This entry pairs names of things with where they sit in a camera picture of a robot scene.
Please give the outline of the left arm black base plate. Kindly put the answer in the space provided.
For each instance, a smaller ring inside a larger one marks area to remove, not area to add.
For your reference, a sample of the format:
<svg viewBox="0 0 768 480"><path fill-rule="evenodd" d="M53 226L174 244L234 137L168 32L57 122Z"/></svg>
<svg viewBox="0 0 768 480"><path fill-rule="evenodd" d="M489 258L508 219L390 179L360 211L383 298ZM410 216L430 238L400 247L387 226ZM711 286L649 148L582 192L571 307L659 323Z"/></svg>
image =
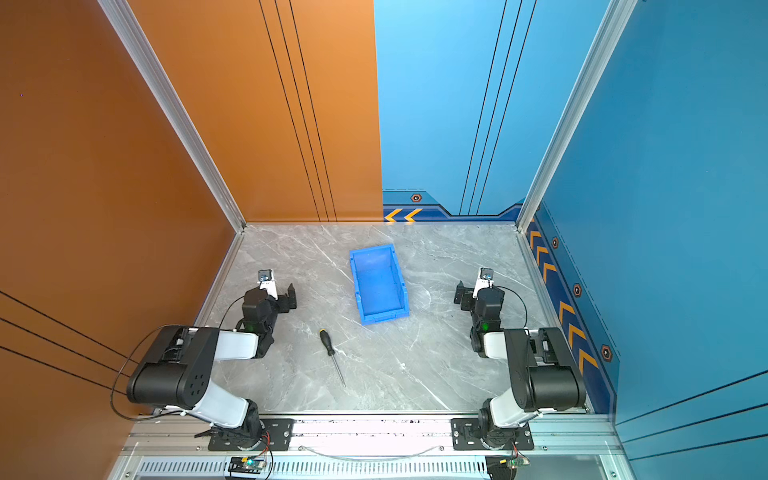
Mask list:
<svg viewBox="0 0 768 480"><path fill-rule="evenodd" d="M289 450L295 421L291 418L262 418L254 434L215 430L208 450L213 452L285 452Z"/></svg>

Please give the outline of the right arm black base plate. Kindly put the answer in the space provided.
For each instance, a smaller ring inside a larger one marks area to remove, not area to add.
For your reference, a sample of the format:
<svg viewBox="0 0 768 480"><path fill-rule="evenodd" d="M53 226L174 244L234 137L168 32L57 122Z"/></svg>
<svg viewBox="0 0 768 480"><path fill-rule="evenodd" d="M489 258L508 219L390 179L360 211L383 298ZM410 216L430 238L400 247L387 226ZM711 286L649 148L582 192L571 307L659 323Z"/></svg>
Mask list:
<svg viewBox="0 0 768 480"><path fill-rule="evenodd" d="M532 451L535 449L530 426L522 428L481 428L476 417L450 420L452 447L456 451Z"/></svg>

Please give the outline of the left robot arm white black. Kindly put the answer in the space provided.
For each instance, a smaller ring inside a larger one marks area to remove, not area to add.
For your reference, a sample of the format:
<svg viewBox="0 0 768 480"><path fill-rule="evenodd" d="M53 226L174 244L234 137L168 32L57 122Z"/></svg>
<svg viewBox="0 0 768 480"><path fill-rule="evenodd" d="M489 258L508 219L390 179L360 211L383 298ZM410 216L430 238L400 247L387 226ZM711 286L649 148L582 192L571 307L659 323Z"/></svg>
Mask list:
<svg viewBox="0 0 768 480"><path fill-rule="evenodd" d="M162 408L163 415L186 415L208 428L211 451L285 451L293 422L264 420L257 403L237 396L212 379L216 362L265 357L274 343L277 317L297 308L293 285L276 293L263 281L244 295L243 318L230 330L166 325L130 376L126 396L134 404Z"/></svg>

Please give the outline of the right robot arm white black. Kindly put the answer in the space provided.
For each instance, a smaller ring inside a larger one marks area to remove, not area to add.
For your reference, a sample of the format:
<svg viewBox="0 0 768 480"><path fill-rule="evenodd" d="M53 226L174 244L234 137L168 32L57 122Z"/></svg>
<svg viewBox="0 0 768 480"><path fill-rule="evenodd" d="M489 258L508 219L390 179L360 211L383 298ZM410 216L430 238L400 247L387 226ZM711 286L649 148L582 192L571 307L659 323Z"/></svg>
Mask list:
<svg viewBox="0 0 768 480"><path fill-rule="evenodd" d="M587 388L563 332L501 326L506 290L490 280L458 283L454 303L471 314L470 342L481 358L507 364L509 387L484 401L470 434L491 450L530 449L528 424L544 413L584 409Z"/></svg>

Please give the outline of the black yellow handle screwdriver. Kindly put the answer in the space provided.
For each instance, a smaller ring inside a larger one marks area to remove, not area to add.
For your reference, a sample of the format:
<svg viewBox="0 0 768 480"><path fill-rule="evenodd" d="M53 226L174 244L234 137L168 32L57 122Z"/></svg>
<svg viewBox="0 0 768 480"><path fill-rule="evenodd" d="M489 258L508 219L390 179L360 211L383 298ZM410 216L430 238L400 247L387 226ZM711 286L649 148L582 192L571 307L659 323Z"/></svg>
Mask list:
<svg viewBox="0 0 768 480"><path fill-rule="evenodd" d="M327 355L330 357L330 359L331 359L331 361L332 361L332 363L334 365L334 368L335 368L335 370L337 372L337 375L338 375L338 377L340 379L340 382L341 382L342 386L345 387L346 386L346 382L345 382L343 373L341 371L340 365L339 365L339 363L338 363L338 361L336 359L336 351L335 351L335 349L333 347L332 339L331 339L329 333L325 329L321 329L319 331L319 337L320 337L322 345L324 346L324 348L326 350Z"/></svg>

